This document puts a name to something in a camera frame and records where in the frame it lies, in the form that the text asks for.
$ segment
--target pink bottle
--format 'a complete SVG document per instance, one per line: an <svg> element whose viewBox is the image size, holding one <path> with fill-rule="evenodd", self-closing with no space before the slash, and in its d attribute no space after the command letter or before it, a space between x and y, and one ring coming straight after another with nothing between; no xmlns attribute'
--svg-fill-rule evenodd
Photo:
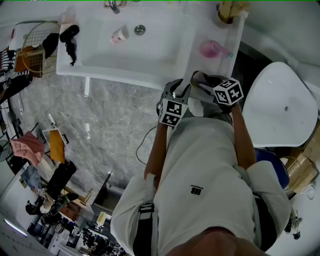
<svg viewBox="0 0 320 256"><path fill-rule="evenodd" d="M216 58L220 53L222 53L223 56L227 56L228 59L234 56L232 52L214 40L204 41L200 45L200 53L206 58Z"/></svg>

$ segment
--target orange cloth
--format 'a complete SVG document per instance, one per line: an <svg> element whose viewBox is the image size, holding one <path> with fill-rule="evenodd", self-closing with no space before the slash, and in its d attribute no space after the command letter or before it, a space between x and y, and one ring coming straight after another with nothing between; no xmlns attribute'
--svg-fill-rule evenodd
<svg viewBox="0 0 320 256"><path fill-rule="evenodd" d="M28 159L33 166L37 166L45 154L44 144L30 131L17 139L11 139L13 154Z"/></svg>
<svg viewBox="0 0 320 256"><path fill-rule="evenodd" d="M64 142L58 130L50 131L50 157L62 164L65 163Z"/></svg>

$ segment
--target toilet lid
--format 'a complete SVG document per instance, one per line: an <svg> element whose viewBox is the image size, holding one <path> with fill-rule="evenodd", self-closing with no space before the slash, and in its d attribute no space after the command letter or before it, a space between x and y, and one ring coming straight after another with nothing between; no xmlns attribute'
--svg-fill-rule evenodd
<svg viewBox="0 0 320 256"><path fill-rule="evenodd" d="M243 117L254 147L297 147L313 132L318 107L294 71L273 62L254 80Z"/></svg>

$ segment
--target gray marble floor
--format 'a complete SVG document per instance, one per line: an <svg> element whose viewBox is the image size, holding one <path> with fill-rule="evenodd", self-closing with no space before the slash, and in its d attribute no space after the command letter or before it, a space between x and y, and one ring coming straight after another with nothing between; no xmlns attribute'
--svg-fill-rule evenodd
<svg viewBox="0 0 320 256"><path fill-rule="evenodd" d="M136 149L149 129L157 125L155 105L161 91L115 81L90 79L88 97L84 96L85 78L49 74L35 78L21 92L24 112L20 115L19 96L10 99L21 120L23 132L39 122L41 130L50 129L51 111L61 132L70 143L65 150L77 171L68 186L85 196L98 192L111 172L109 182L125 188L134 175L142 175L145 165ZM194 115L202 115L200 102L189 100ZM138 155L148 161L155 136L149 133Z"/></svg>

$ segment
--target drain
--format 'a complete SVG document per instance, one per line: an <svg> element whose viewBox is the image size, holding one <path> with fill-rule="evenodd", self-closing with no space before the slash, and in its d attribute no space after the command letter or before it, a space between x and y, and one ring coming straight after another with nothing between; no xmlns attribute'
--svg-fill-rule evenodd
<svg viewBox="0 0 320 256"><path fill-rule="evenodd" d="M134 33L138 36L143 35L146 32L146 27L144 25L137 25L134 28Z"/></svg>

